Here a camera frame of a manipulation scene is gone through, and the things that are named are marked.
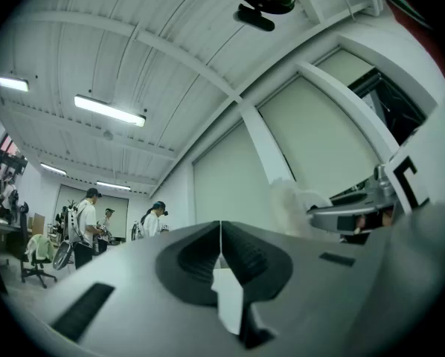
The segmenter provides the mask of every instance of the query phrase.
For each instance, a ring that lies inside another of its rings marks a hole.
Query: ceiling
[[[371,3],[348,1],[355,11]],[[27,0],[0,35],[0,76],[26,79],[30,91],[0,88],[0,117],[33,164],[151,194],[222,104],[241,102],[294,39],[324,24],[314,7],[322,20],[347,10],[343,0],[300,0],[264,33],[233,20],[241,2]],[[83,111],[76,94],[147,122]]]

